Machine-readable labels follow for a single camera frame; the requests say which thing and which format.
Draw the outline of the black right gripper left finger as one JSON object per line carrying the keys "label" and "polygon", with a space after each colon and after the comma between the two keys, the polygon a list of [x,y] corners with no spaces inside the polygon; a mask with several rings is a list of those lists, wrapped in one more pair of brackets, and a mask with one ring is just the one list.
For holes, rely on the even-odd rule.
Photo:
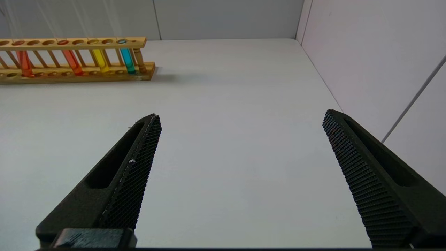
{"label": "black right gripper left finger", "polygon": [[66,228],[135,230],[161,132],[156,114],[137,121],[38,224],[40,244]]}

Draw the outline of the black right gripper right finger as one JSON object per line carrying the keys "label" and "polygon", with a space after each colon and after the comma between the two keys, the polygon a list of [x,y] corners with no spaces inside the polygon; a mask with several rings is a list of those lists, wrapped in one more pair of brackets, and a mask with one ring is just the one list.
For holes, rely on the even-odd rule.
{"label": "black right gripper right finger", "polygon": [[373,248],[445,248],[445,195],[350,116],[329,109],[322,127]]}

